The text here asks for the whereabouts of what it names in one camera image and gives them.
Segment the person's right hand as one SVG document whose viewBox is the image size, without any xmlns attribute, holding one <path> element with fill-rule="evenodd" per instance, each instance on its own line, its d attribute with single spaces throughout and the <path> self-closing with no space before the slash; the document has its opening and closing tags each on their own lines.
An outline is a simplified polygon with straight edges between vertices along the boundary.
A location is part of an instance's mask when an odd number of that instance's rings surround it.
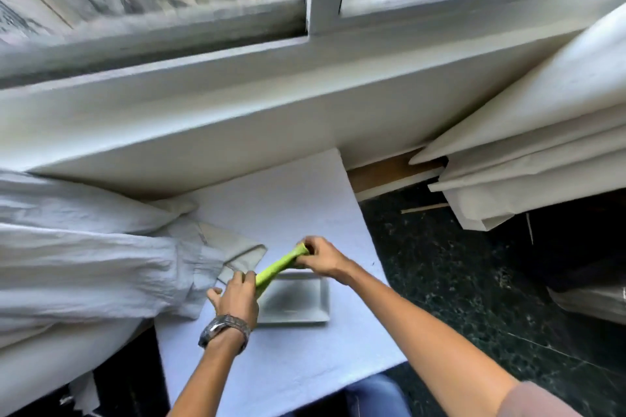
<svg viewBox="0 0 626 417">
<path fill-rule="evenodd" d="M 327 239 L 320 237 L 316 257 L 316 269 L 309 269 L 315 274 L 332 278 L 343 285 L 349 284 L 350 269 L 354 262 L 334 247 Z"/>
</svg>

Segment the person's left hand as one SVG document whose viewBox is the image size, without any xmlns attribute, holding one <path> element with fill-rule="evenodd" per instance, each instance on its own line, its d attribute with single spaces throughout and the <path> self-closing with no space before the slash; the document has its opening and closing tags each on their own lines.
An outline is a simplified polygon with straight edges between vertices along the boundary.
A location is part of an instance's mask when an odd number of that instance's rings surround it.
<svg viewBox="0 0 626 417">
<path fill-rule="evenodd" d="M 243 319 L 251 330 L 257 325 L 259 305 L 255 298 L 255 272 L 245 274 L 237 271 L 223 289 L 220 310 L 215 310 L 216 316 L 230 314 Z"/>
</svg>

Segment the green cloth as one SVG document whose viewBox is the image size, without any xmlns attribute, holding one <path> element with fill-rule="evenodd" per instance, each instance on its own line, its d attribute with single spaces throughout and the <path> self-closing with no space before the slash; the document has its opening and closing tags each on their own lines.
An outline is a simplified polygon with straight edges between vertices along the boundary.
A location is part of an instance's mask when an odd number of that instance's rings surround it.
<svg viewBox="0 0 626 417">
<path fill-rule="evenodd" d="M 279 260 L 271 263 L 263 271 L 259 272 L 255 276 L 255 298 L 258 299 L 263 292 L 268 288 L 270 283 L 276 279 L 276 277 L 286 269 L 292 268 L 294 261 L 303 255 L 309 255 L 309 249 L 307 246 L 300 242 L 286 255 Z"/>
</svg>

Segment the person's right forearm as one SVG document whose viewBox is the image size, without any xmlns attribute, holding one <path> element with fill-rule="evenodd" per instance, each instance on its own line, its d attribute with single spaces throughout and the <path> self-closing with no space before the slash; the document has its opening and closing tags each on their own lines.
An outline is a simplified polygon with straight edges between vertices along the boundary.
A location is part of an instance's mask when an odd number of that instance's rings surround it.
<svg viewBox="0 0 626 417">
<path fill-rule="evenodd" d="M 448 417 L 496 417 L 519 383 L 452 327 L 348 260 L 342 281 L 371 310 Z"/>
</svg>

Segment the silver metal wristwatch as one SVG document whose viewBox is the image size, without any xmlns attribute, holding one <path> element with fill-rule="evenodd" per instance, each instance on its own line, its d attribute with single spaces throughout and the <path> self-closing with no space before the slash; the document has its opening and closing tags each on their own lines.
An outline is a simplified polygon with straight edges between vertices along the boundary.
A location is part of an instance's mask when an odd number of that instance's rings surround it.
<svg viewBox="0 0 626 417">
<path fill-rule="evenodd" d="M 205 350 L 209 342 L 214 340 L 226 329 L 235 329 L 242 335 L 242 343 L 238 352 L 238 354 L 241 354 L 246 349 L 252 330 L 243 319 L 230 314 L 216 316 L 205 326 L 199 336 L 199 347 Z"/>
</svg>

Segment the grey rectangular tray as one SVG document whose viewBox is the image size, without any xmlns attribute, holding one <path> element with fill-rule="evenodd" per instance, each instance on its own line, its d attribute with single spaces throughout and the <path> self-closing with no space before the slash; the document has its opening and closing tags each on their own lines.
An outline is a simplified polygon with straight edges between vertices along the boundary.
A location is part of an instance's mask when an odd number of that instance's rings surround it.
<svg viewBox="0 0 626 417">
<path fill-rule="evenodd" d="M 328 280 L 310 271 L 280 273 L 257 302 L 259 326 L 317 325 L 331 318 Z"/>
</svg>

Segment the white table cover cloth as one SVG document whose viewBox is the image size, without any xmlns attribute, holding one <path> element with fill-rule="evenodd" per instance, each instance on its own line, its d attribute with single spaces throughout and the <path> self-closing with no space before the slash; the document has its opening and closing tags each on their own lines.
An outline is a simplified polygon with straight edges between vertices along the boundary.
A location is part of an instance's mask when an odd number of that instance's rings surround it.
<svg viewBox="0 0 626 417">
<path fill-rule="evenodd" d="M 306 236 L 324 236 L 388 284 L 340 153 L 309 157 L 181 195 L 195 217 L 260 242 L 261 271 Z M 405 361 L 360 298 L 328 281 L 323 326 L 259 326 L 232 366 L 217 417 L 278 417 Z"/>
</svg>

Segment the brown wooden board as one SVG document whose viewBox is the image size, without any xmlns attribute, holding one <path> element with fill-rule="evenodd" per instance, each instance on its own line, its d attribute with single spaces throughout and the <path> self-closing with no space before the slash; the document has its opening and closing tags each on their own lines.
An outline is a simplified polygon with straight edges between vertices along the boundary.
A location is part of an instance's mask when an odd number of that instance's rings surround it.
<svg viewBox="0 0 626 417">
<path fill-rule="evenodd" d="M 410 160 L 421 150 L 348 169 L 348 179 L 356 200 L 363 202 L 438 177 L 446 166 L 445 158 L 410 164 Z"/>
</svg>

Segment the thin wooden stick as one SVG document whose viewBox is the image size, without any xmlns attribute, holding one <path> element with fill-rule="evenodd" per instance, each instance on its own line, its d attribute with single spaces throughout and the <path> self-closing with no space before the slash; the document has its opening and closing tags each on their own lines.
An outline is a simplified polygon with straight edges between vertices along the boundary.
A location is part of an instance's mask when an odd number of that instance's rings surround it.
<svg viewBox="0 0 626 417">
<path fill-rule="evenodd" d="M 440 203 L 436 203 L 436 204 L 431 204 L 431 205 L 427 205 L 427 206 L 420 206 L 420 207 L 416 207 L 416 208 L 405 208 L 401 210 L 401 214 L 413 214 L 413 213 L 419 213 L 419 212 L 426 212 L 428 210 L 434 210 L 434 209 L 442 209 L 442 208 L 449 208 L 450 204 L 447 202 L 440 202 Z"/>
</svg>

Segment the white crumpled shirt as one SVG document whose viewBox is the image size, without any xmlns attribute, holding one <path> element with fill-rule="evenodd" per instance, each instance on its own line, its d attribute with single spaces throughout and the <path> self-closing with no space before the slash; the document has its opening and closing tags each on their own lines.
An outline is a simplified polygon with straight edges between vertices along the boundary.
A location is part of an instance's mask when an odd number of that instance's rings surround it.
<svg viewBox="0 0 626 417">
<path fill-rule="evenodd" d="M 206 290 L 260 263 L 267 247 L 196 208 L 0 170 L 0 417 L 102 364 L 145 319 L 197 319 Z"/>
</svg>

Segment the white window sill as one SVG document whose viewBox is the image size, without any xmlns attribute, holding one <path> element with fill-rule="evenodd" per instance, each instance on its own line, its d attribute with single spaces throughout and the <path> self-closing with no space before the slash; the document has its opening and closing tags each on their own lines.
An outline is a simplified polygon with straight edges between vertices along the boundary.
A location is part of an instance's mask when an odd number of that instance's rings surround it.
<svg viewBox="0 0 626 417">
<path fill-rule="evenodd" d="M 0 169 L 166 197 L 327 149 L 359 167 L 427 144 L 592 23 L 424 48 L 394 30 L 380 55 L 298 40 L 1 90 Z"/>
</svg>

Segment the person's blue jeans leg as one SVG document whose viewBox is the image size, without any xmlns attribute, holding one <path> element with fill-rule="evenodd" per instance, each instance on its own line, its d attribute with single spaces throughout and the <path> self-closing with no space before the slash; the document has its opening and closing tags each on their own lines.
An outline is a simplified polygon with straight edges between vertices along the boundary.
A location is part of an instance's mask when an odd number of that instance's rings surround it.
<svg viewBox="0 0 626 417">
<path fill-rule="evenodd" d="M 395 381 L 375 374 L 281 417 L 412 417 Z"/>
</svg>

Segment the white hanging curtain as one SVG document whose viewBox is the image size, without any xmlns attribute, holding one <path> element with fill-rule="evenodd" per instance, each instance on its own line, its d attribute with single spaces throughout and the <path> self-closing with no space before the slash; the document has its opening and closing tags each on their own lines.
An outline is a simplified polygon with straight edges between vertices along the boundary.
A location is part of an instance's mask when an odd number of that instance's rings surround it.
<svg viewBox="0 0 626 417">
<path fill-rule="evenodd" d="M 432 141 L 442 192 L 465 230 L 626 189 L 626 3 Z"/>
</svg>

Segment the person's pink sleeve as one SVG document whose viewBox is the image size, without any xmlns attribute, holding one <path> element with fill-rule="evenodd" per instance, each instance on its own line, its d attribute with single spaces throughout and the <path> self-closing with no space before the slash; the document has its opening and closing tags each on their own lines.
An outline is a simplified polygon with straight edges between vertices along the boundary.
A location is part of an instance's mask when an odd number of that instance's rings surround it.
<svg viewBox="0 0 626 417">
<path fill-rule="evenodd" d="M 497 417 L 583 417 L 560 398 L 533 382 L 517 384 L 505 397 Z"/>
</svg>

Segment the white fabric bundle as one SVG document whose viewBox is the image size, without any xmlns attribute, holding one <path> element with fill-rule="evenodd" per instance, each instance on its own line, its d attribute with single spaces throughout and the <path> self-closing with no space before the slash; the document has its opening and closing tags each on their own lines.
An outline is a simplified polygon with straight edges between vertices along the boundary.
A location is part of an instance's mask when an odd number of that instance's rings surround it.
<svg viewBox="0 0 626 417">
<path fill-rule="evenodd" d="M 558 293 L 547 288 L 563 310 L 626 326 L 626 286 L 598 286 Z"/>
</svg>

